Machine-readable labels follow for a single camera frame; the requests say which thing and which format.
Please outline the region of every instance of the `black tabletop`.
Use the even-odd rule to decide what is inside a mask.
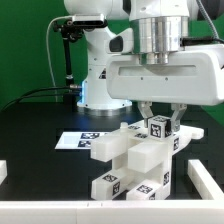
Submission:
[[[170,106],[154,104],[155,115],[170,116]],[[89,150],[56,151],[64,131],[109,132],[120,122],[141,120],[136,106],[126,114],[96,117],[61,103],[19,103],[0,114],[0,160],[8,177],[1,201],[90,200],[91,182],[111,169],[111,162],[92,160]],[[189,106],[182,124],[205,129],[205,137],[173,157],[169,199],[200,198],[189,177],[187,161],[200,159],[224,190],[224,127],[198,106]]]

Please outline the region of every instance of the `white plastic casing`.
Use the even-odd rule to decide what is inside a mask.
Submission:
[[[64,0],[69,14],[102,13],[107,19],[127,19],[121,0]]]
[[[186,0],[131,0],[129,20],[164,16],[189,16]]]

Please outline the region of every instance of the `foam block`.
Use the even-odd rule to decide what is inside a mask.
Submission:
[[[7,177],[6,161],[0,160],[0,184],[4,181],[6,177]]]
[[[156,200],[156,191],[160,186],[155,181],[144,180],[127,193],[126,200]]]
[[[91,158],[108,162],[127,151],[127,136],[107,134],[96,138],[91,144]]]
[[[168,157],[168,147],[164,142],[148,140],[128,150],[128,168],[147,173]]]
[[[95,200],[112,200],[133,181],[132,172],[127,168],[111,170],[92,182],[92,195]]]
[[[224,194],[199,160],[188,161],[188,175],[205,200],[224,200]]]

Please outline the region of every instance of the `green backdrop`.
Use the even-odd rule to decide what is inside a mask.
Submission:
[[[23,93],[52,86],[46,53],[46,31],[49,22],[67,15],[63,0],[2,0],[0,5],[0,107]],[[224,16],[215,21],[224,37]],[[119,32],[128,21],[110,22],[109,27]],[[193,36],[211,34],[205,22],[191,22]],[[65,65],[62,40],[59,33],[50,33],[53,71],[58,86],[65,84]],[[71,46],[75,80],[80,83],[87,73],[86,42],[83,38]],[[44,98],[35,101],[52,101]],[[224,125],[223,105],[205,108]]]

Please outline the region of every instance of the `white block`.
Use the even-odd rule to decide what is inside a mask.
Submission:
[[[112,160],[112,169],[117,170],[128,166],[128,155],[124,153]]]
[[[156,191],[160,187],[155,181],[144,180],[127,193],[126,200],[156,200]]]
[[[6,161],[0,160],[0,184],[5,180],[6,177],[7,177]]]
[[[224,203],[202,200],[112,201],[77,210],[79,224],[223,224],[223,220]]]
[[[188,175],[205,200],[224,200],[224,194],[199,160],[188,161]]]
[[[128,150],[128,168],[147,173],[167,158],[167,145],[151,139]]]
[[[127,168],[111,170],[92,182],[91,197],[95,200],[112,200],[133,181],[132,172]]]
[[[108,162],[127,151],[127,135],[107,134],[91,143],[91,158]]]
[[[163,141],[172,135],[171,121],[169,117],[155,116],[149,119],[149,137]]]

